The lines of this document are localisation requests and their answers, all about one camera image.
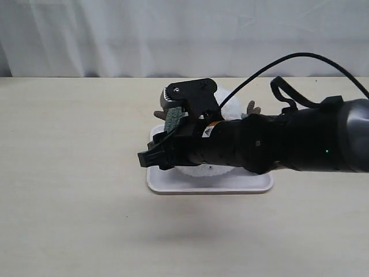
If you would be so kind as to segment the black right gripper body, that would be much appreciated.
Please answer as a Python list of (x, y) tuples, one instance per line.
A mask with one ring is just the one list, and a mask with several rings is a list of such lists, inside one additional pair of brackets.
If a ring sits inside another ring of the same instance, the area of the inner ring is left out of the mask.
[(277, 167), (276, 118), (251, 114), (229, 121), (182, 121), (171, 134), (170, 161), (174, 166), (208, 164), (268, 173)]

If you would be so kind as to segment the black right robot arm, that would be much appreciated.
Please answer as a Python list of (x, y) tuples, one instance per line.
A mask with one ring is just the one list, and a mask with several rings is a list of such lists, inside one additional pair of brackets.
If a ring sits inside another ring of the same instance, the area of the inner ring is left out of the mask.
[(178, 127), (153, 137), (138, 154), (142, 167), (168, 170), (202, 164), (265, 174), (278, 169), (368, 171), (368, 101), (325, 102), (277, 116)]

